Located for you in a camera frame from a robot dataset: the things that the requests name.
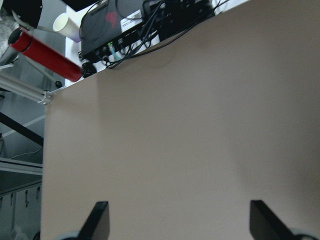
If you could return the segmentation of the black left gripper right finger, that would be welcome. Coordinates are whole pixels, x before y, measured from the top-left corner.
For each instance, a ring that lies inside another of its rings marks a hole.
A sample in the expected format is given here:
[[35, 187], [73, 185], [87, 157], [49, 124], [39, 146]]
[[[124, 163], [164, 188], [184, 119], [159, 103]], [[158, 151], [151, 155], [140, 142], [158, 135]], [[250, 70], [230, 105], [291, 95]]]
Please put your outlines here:
[[295, 240], [289, 228], [262, 200], [251, 200], [249, 232], [254, 240]]

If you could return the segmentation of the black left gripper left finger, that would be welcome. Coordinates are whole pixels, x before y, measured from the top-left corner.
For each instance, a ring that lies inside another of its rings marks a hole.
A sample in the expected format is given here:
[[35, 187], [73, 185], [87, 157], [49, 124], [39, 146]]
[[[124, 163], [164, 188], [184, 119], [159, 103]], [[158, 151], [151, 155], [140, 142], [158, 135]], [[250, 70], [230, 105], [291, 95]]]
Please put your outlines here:
[[110, 211], [108, 201], [98, 201], [77, 235], [78, 240], [108, 240]]

